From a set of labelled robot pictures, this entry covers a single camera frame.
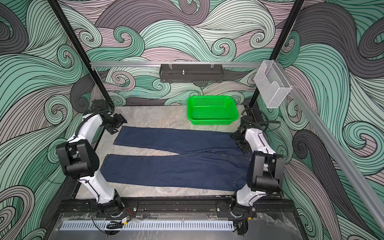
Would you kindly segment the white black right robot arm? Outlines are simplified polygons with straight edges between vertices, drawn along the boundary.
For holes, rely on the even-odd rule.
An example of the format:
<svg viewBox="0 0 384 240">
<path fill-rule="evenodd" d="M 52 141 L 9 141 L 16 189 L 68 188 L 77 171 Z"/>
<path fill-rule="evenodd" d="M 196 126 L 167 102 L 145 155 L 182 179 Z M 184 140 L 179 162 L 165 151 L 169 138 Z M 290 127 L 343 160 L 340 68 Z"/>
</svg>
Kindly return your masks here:
<svg viewBox="0 0 384 240">
<path fill-rule="evenodd" d="M 279 121 L 254 122 L 251 116 L 241 115 L 241 123 L 231 137 L 243 154 L 251 154 L 246 183 L 235 192 L 231 211 L 235 216 L 249 211 L 263 197 L 282 190 L 285 160 L 270 147 L 264 133 Z"/>
</svg>

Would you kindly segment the dark blue denim trousers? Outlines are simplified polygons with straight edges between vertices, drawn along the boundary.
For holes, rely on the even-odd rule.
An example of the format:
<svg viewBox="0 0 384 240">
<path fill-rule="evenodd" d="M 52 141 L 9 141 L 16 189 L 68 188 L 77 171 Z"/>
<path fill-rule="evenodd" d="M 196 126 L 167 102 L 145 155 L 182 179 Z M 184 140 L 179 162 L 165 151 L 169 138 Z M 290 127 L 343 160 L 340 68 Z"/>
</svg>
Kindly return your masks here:
<svg viewBox="0 0 384 240">
<path fill-rule="evenodd" d="M 230 133 L 124 126 L 115 145 L 172 152 L 171 156 L 107 155 L 107 182 L 152 187 L 237 191 L 246 184 L 251 153 Z"/>
</svg>

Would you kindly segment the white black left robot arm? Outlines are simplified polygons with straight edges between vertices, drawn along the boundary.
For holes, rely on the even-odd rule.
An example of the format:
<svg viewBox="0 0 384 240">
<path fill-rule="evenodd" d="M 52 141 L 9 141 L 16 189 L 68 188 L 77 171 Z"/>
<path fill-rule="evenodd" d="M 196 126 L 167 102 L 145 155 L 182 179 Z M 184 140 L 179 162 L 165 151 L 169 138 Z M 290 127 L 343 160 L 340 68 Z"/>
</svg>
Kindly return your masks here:
<svg viewBox="0 0 384 240">
<path fill-rule="evenodd" d="M 92 147 L 92 140 L 99 127 L 113 135 L 126 122 L 121 114 L 110 113 L 106 100 L 95 100 L 74 135 L 56 147 L 65 176 L 82 183 L 95 197 L 101 213 L 112 218 L 123 213 L 124 205 L 117 190 L 107 183 L 99 170 L 100 159 Z"/>
</svg>

